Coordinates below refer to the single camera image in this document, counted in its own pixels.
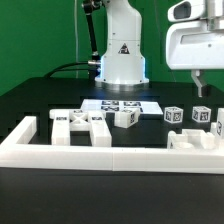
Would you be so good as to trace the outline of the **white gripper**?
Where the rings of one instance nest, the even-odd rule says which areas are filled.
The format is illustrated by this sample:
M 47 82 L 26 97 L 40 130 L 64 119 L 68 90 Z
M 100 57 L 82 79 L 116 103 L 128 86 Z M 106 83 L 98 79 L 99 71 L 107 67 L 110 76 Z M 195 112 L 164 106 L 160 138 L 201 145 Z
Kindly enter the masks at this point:
M 192 70 L 198 96 L 204 97 L 202 70 L 224 69 L 224 31 L 209 31 L 202 20 L 173 24 L 166 36 L 166 62 L 172 70 Z

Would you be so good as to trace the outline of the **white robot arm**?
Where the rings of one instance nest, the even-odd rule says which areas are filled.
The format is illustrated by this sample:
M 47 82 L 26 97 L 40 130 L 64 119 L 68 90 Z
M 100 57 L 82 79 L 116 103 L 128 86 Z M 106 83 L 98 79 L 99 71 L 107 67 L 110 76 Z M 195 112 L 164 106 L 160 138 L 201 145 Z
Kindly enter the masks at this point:
M 107 11 L 107 50 L 100 60 L 97 85 L 129 90 L 145 86 L 145 58 L 140 52 L 142 18 L 128 0 L 103 0 Z M 167 13 L 166 63 L 189 70 L 198 95 L 206 83 L 204 70 L 224 69 L 224 0 L 182 0 Z

